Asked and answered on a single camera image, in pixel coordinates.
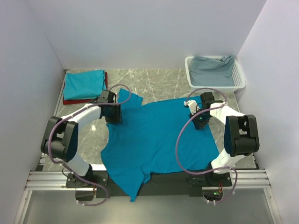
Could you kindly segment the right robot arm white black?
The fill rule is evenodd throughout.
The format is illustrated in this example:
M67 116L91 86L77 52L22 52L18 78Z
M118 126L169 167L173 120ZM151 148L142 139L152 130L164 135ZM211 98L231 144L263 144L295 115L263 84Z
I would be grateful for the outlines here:
M210 162L212 170L205 174L206 183L216 186L221 181L221 174L226 173L226 167L234 167L239 160L259 150L257 121L254 115L237 112L222 100L215 100L211 92L202 93L200 100L199 104L189 99L184 102L195 129L203 129L211 118L225 126L224 149Z

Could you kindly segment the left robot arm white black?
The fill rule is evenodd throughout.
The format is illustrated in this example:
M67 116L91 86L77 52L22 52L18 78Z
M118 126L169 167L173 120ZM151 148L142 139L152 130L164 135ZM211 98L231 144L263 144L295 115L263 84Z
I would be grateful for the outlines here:
M101 118L108 124L122 123L121 105L111 91L103 90L99 97L69 115L51 117L41 143L41 152L69 167L84 188L93 183L93 168L78 153L78 134L81 128Z

